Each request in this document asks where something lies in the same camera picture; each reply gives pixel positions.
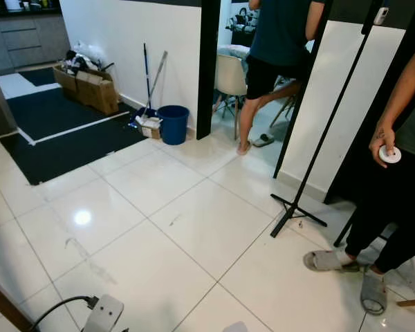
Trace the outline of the person's bare hand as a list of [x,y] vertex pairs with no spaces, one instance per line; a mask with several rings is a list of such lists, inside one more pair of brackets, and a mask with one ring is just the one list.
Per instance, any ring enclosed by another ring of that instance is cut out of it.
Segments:
[[391,129],[391,126],[388,126],[388,124],[379,124],[373,133],[371,144],[369,145],[369,149],[371,150],[371,157],[374,159],[376,164],[380,165],[382,168],[387,168],[388,164],[382,162],[378,157],[378,149],[382,145],[387,145],[388,147],[395,146],[394,138],[394,130]]

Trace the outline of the white round disc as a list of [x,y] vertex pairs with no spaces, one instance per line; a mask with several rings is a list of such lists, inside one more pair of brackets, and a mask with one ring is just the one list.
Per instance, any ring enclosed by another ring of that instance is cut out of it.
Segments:
[[387,145],[382,145],[378,149],[378,157],[385,164],[395,164],[401,161],[403,153],[401,153],[398,147],[388,147]]

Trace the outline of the person in black trousers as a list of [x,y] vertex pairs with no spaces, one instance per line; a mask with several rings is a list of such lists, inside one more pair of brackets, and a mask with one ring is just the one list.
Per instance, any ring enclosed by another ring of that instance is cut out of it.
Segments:
[[344,252],[357,257],[390,223],[398,228],[371,264],[378,274],[398,268],[415,256],[415,95],[393,124],[394,144],[403,158],[378,177],[353,215],[353,228]]

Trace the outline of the large black floor mat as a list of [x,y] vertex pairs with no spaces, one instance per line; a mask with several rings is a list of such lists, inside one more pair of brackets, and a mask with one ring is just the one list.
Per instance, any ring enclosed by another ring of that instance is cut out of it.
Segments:
[[53,180],[145,139],[129,126],[131,107],[100,113],[50,89],[8,99],[17,133],[0,143],[30,185]]

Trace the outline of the small black floor mat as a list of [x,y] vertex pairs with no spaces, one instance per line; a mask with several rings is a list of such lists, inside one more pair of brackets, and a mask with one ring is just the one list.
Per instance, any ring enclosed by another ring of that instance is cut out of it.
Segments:
[[35,86],[44,86],[57,83],[55,80],[55,69],[41,68],[36,70],[33,75],[33,84]]

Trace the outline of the black tripod stand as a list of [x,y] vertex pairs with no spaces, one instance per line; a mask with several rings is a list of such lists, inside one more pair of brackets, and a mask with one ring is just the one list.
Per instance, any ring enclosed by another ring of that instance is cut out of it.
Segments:
[[382,25],[388,12],[389,0],[371,0],[371,4],[369,4],[367,13],[365,14],[365,20],[363,20],[362,27],[360,28],[360,35],[362,35],[362,39],[360,39],[360,45],[356,53],[354,53],[354,58],[349,69],[349,73],[347,73],[346,79],[344,79],[340,88],[340,92],[338,92],[334,107],[332,107],[324,130],[322,130],[322,135],[318,139],[318,142],[315,146],[315,151],[310,159],[308,167],[306,168],[305,173],[302,175],[302,180],[300,181],[296,195],[293,197],[292,201],[283,199],[283,197],[275,194],[271,195],[272,199],[276,199],[281,203],[281,205],[284,206],[284,213],[278,219],[277,225],[275,225],[273,230],[270,232],[271,237],[276,237],[281,232],[284,225],[286,225],[288,221],[294,218],[308,217],[312,219],[312,221],[314,221],[316,224],[322,225],[322,227],[327,227],[326,222],[315,217],[315,215],[312,215],[312,213],[300,207],[299,202],[300,199],[302,199],[306,189],[310,187],[308,184],[309,176],[314,169],[316,161],[318,161],[322,151],[322,146],[324,146],[324,142],[330,132],[332,123],[338,113],[338,109],[344,100],[344,94],[346,94],[346,91],[349,88],[350,81],[352,80],[354,72],[357,69],[360,57],[362,57],[362,53],[365,50],[365,45],[368,41],[369,33],[372,31],[373,26]]

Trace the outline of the grey kitchen cabinet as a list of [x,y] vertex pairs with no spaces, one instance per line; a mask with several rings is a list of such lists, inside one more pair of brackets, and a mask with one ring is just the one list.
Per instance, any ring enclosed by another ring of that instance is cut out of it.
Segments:
[[0,18],[0,75],[57,62],[70,49],[62,14]]

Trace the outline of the worn grey slipper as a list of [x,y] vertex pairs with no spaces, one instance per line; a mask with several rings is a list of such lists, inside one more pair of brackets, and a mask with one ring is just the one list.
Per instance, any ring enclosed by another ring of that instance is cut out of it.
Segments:
[[308,252],[303,257],[303,263],[306,269],[313,272],[355,273],[360,271],[360,264],[354,257],[345,252],[338,252],[338,250]]
[[381,315],[387,310],[385,275],[378,274],[373,268],[365,268],[360,286],[360,305],[371,315]]

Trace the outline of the large open cardboard box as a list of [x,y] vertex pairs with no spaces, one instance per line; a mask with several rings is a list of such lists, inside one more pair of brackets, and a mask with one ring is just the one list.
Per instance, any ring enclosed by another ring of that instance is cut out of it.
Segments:
[[93,107],[105,115],[119,112],[120,96],[108,73],[79,69],[72,75],[71,69],[63,69],[61,64],[56,64],[53,76],[61,86],[62,94],[69,100]]

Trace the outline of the person in teal shirt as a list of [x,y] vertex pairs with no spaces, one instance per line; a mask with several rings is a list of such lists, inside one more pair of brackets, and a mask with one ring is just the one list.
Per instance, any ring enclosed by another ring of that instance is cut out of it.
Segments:
[[246,63],[246,100],[239,114],[238,153],[245,155],[255,114],[268,102],[292,97],[308,76],[306,45],[313,41],[326,0],[249,0],[258,10],[255,38]]

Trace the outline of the white shell chair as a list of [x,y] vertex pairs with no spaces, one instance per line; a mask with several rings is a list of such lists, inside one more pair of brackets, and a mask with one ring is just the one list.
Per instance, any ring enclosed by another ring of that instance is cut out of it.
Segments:
[[231,111],[234,116],[234,139],[239,141],[240,113],[243,107],[243,99],[248,92],[246,73],[240,58],[230,55],[216,55],[216,82],[214,88],[218,91],[218,99],[214,103],[214,110]]

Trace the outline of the brown wooden table leg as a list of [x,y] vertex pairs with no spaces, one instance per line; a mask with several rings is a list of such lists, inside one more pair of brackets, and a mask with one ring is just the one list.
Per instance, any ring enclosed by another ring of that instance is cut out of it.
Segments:
[[0,314],[20,332],[38,332],[36,325],[26,316],[0,288]]

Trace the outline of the metal dish rack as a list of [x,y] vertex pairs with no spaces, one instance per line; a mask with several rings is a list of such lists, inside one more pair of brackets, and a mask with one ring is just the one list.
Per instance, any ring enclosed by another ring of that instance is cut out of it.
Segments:
[[260,10],[251,10],[245,4],[234,6],[230,12],[230,18],[227,21],[226,29],[233,34],[253,35],[256,31]]

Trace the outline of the small cardboard box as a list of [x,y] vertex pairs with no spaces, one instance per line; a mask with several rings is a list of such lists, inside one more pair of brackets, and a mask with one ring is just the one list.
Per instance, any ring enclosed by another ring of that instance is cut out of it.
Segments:
[[154,117],[138,117],[138,123],[139,123],[139,127],[140,130],[142,132],[142,135],[144,137],[147,138],[151,138],[151,139],[157,139],[160,140],[161,139],[161,134],[160,134],[160,124],[161,124],[161,119],[159,118],[154,118]]

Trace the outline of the blue plastic bucket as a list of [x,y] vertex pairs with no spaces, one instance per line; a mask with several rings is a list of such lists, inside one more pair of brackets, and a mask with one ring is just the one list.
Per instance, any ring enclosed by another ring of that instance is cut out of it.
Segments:
[[166,145],[182,145],[187,138],[190,111],[180,105],[166,105],[157,110],[160,137]]

